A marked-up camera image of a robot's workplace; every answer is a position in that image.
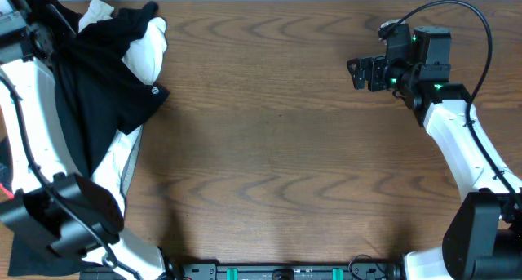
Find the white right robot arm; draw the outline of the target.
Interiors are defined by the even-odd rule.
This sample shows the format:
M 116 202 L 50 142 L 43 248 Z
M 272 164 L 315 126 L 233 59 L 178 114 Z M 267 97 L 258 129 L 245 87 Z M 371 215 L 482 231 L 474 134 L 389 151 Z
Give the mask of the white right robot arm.
M 436 142 L 462 204 L 440 247 L 403 259 L 406 279 L 519 279 L 521 211 L 510 189 L 521 190 L 476 116 L 461 83 L 449 82 L 451 35 L 442 27 L 402 24 L 381 56 L 347 62 L 356 89 L 393 91 Z

